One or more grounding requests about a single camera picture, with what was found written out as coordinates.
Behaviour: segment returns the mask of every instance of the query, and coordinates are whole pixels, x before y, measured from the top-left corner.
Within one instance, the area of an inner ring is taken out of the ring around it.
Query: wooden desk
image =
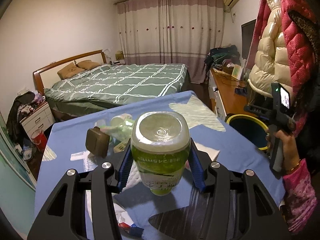
[[[247,98],[235,93],[238,86],[245,87],[244,81],[237,81],[229,74],[221,74],[210,70],[209,95],[212,102],[212,110],[223,120],[228,114],[250,114],[243,110],[247,104]]]

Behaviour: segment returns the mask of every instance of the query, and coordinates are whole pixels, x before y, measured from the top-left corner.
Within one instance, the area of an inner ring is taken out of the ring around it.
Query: white nightstand
[[[54,117],[49,108],[48,102],[42,102],[38,108],[28,117],[21,120],[21,125],[31,139],[31,135],[37,129],[47,130],[55,123]]]

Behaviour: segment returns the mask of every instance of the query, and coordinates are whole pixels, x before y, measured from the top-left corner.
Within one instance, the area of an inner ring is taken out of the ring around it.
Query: wooden headboard
[[[50,65],[47,65],[43,68],[40,68],[33,72],[33,79],[35,82],[36,90],[41,92],[42,95],[44,95],[44,88],[45,87],[52,87],[57,81],[60,80],[59,76],[57,75],[57,72],[64,68],[67,63],[70,63],[72,61],[76,61],[77,59],[93,59],[93,61],[99,62],[99,63],[107,63],[106,56],[104,55],[102,50],[96,50],[84,54],[80,54],[77,56],[69,57],[63,60],[60,60],[58,62],[51,63]]]

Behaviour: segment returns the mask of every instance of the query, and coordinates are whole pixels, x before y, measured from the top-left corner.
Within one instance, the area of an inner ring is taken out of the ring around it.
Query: white puffer jacket
[[[281,26],[281,0],[267,0],[267,3],[271,14],[259,41],[248,82],[254,91],[266,97],[272,97],[272,82],[281,83],[292,95],[288,54]]]

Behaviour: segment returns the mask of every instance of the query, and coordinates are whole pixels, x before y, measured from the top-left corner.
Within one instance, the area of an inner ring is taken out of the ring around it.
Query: screw
[[[211,163],[211,167],[217,169],[217,168],[220,167],[220,163],[212,162],[212,163]]]
[[[111,167],[111,163],[103,163],[101,166],[104,169],[109,169]]]
[[[68,176],[72,176],[72,175],[74,175],[76,173],[76,171],[74,170],[74,169],[71,169],[71,170],[68,170],[67,171],[67,175]]]
[[[248,176],[253,176],[254,175],[254,171],[252,170],[246,170],[245,174],[247,174]]]

